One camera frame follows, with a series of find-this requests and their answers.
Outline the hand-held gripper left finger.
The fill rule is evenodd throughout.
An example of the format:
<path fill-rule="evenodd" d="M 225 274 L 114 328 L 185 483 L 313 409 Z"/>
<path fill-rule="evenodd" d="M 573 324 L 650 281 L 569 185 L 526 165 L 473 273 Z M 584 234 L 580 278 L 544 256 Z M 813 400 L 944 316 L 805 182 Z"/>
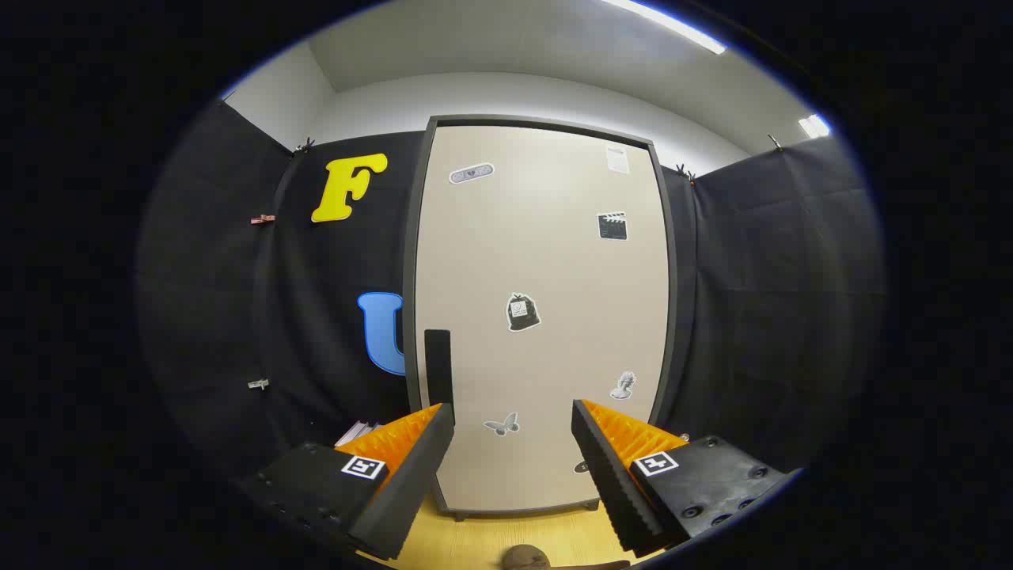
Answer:
<path fill-rule="evenodd" d="M 244 495 L 336 554 L 399 557 L 455 428 L 453 406 L 431 405 L 349 443 L 303 443 L 240 477 Z"/>

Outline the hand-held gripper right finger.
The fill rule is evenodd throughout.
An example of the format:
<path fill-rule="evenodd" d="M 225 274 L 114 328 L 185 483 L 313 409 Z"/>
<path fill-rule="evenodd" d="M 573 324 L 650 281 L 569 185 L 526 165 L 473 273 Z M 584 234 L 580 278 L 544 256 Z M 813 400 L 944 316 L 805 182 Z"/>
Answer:
<path fill-rule="evenodd" d="M 686 549 L 739 523 L 795 483 L 716 435 L 686 440 L 585 398 L 571 433 L 625 551 Z"/>

